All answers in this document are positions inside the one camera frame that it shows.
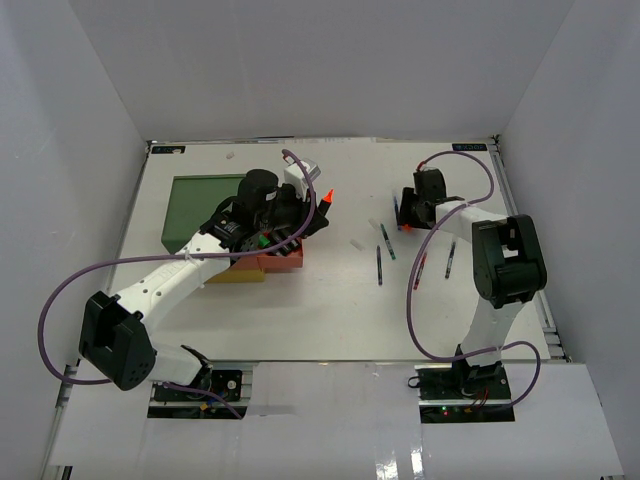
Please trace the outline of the red drawer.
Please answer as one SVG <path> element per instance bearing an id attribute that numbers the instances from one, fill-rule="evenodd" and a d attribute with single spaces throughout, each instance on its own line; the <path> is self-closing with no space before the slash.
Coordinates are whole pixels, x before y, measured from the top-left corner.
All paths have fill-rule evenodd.
<path id="1" fill-rule="evenodd" d="M 255 257 L 257 267 L 266 273 L 284 273 L 301 269 L 304 265 L 304 250 L 301 240 L 294 240 L 285 247 Z"/>

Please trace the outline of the green drawer cabinet box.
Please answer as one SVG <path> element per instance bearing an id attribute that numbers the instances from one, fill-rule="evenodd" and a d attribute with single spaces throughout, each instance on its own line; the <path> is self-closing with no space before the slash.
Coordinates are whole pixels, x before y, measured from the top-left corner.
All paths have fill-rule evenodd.
<path id="1" fill-rule="evenodd" d="M 218 205 L 237 193 L 243 174 L 176 176 L 173 178 L 165 214 L 161 243 L 168 253 L 178 252 L 214 213 Z M 257 257 L 231 264 L 208 283 L 259 283 L 266 273 Z"/>

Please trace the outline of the orange highlighter black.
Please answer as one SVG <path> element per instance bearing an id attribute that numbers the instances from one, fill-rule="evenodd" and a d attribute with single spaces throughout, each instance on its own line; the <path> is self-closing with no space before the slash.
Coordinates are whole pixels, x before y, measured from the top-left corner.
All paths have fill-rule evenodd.
<path id="1" fill-rule="evenodd" d="M 317 211 L 325 216 L 333 203 L 334 190 L 331 189 L 319 202 Z"/>

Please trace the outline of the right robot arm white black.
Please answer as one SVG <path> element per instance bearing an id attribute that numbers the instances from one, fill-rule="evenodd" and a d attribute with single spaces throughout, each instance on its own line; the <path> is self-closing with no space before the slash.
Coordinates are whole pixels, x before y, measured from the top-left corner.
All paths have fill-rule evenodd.
<path id="1" fill-rule="evenodd" d="M 435 168 L 413 173 L 414 186 L 402 192 L 399 220 L 427 232 L 424 255 L 441 229 L 471 245 L 472 277 L 479 295 L 474 317 L 451 358 L 453 390 L 472 399 L 496 380 L 501 352 L 517 315 L 547 283 L 547 270 L 532 218 L 485 211 L 476 201 L 449 196 L 444 176 Z"/>

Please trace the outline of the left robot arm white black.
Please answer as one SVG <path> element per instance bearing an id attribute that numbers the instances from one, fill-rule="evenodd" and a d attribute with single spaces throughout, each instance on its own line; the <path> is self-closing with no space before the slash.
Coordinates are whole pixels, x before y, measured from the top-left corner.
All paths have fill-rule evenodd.
<path id="1" fill-rule="evenodd" d="M 327 227 L 331 201 L 314 202 L 308 187 L 319 174 L 309 160 L 288 165 L 283 181 L 268 170 L 248 171 L 174 260 L 112 296 L 98 292 L 87 301 L 80 354 L 123 391 L 144 381 L 172 382 L 188 398 L 205 396 L 212 378 L 206 358 L 187 346 L 153 343 L 151 334 L 181 301 L 239 260 L 256 250 L 286 258 Z"/>

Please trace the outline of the green pen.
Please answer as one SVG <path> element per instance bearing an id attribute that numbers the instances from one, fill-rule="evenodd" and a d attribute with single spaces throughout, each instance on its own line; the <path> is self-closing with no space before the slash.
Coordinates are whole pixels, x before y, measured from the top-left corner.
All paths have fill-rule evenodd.
<path id="1" fill-rule="evenodd" d="M 384 243 L 386 245 L 386 248 L 387 248 L 387 251 L 389 253 L 390 258 L 392 260 L 396 260 L 396 254 L 395 254 L 394 248 L 392 246 L 389 234 L 388 234 L 388 232 L 386 230 L 386 227 L 384 226 L 384 224 L 380 223 L 379 224 L 379 228 L 380 228 L 380 231 L 382 233 L 382 236 L 383 236 L 383 239 L 384 239 Z"/>

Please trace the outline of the red pen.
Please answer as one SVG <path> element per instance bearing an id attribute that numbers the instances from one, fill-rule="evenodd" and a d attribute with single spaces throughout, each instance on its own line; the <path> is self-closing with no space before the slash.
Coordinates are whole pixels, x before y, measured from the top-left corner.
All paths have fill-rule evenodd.
<path id="1" fill-rule="evenodd" d="M 415 275 L 414 282 L 413 282 L 413 290 L 414 291 L 418 290 L 418 288 L 419 288 L 421 277 L 422 277 L 422 274 L 423 274 L 423 271 L 424 271 L 424 267 L 425 267 L 425 264 L 426 264 L 426 259 L 427 259 L 427 253 L 425 252 L 421 257 L 420 263 L 419 263 L 418 268 L 416 270 L 416 275 Z"/>

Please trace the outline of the black pen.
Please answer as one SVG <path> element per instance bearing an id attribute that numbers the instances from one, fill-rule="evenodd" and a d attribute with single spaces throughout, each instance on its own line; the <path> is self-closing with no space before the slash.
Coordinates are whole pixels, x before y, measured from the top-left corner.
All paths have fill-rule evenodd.
<path id="1" fill-rule="evenodd" d="M 447 257 L 446 269 L 445 269 L 445 279 L 449 279 L 451 275 L 453 260 L 456 252 L 457 240 L 453 239 L 450 245 L 449 254 Z"/>

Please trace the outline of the clear pen cap lower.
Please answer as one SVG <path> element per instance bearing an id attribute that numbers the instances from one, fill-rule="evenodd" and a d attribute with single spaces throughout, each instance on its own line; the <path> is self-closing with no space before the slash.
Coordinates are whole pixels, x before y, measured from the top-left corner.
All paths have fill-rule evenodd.
<path id="1" fill-rule="evenodd" d="M 364 247 L 360 242 L 356 241 L 355 239 L 351 239 L 351 240 L 350 240 L 350 244 L 351 244 L 354 248 L 356 248 L 357 250 L 359 250 L 359 251 L 364 251 L 364 250 L 365 250 L 365 247 Z"/>

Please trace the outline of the purple pen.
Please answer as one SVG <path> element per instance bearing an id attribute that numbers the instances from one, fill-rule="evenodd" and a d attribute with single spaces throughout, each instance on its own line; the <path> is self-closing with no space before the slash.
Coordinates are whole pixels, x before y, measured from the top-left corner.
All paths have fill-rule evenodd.
<path id="1" fill-rule="evenodd" d="M 376 245 L 376 270 L 377 270 L 377 284 L 378 286 L 382 286 L 384 282 L 384 277 L 383 277 L 382 251 L 381 251 L 380 245 Z"/>

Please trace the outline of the right black corner label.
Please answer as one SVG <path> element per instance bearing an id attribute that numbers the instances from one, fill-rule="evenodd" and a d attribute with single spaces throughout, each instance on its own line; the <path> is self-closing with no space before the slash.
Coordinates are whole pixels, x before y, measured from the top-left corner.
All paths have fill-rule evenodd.
<path id="1" fill-rule="evenodd" d="M 485 143 L 453 143 L 452 150 L 464 152 L 483 152 L 487 151 L 488 147 Z"/>

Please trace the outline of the black corner label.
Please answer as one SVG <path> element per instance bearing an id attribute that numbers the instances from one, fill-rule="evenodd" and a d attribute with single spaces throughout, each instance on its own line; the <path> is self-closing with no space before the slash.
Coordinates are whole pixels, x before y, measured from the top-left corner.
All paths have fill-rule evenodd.
<path id="1" fill-rule="evenodd" d="M 487 151 L 488 147 L 485 143 L 453 143 L 452 150 L 464 152 L 483 152 Z"/>
<path id="2" fill-rule="evenodd" d="M 175 155 L 175 154 L 184 154 L 186 147 L 184 145 L 154 145 L 151 147 L 150 153 L 152 155 Z"/>

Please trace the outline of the left black corner label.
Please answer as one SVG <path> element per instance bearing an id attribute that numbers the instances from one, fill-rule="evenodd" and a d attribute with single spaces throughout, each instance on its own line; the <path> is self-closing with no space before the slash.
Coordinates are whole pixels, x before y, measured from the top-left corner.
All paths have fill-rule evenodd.
<path id="1" fill-rule="evenodd" d="M 152 155 L 175 155 L 175 154 L 184 154 L 186 147 L 184 145 L 154 145 L 151 147 L 150 153 Z"/>

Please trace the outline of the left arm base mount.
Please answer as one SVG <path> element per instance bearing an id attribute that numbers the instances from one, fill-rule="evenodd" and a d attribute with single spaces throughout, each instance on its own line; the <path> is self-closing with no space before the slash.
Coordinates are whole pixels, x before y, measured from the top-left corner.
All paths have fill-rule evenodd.
<path id="1" fill-rule="evenodd" d="M 168 389 L 155 384 L 152 389 L 147 417 L 151 419 L 181 420 L 239 420 L 247 412 L 251 397 L 253 374 L 250 370 L 213 370 L 198 389 L 212 392 L 225 400 L 236 416 L 222 402 L 210 395 L 193 394 Z"/>

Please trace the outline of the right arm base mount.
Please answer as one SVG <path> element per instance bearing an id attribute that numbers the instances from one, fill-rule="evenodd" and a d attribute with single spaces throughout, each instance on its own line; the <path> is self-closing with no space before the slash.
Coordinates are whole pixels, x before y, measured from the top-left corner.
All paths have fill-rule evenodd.
<path id="1" fill-rule="evenodd" d="M 423 425 L 515 421 L 505 368 L 494 376 L 464 381 L 450 365 L 422 366 L 407 380 L 418 395 Z"/>

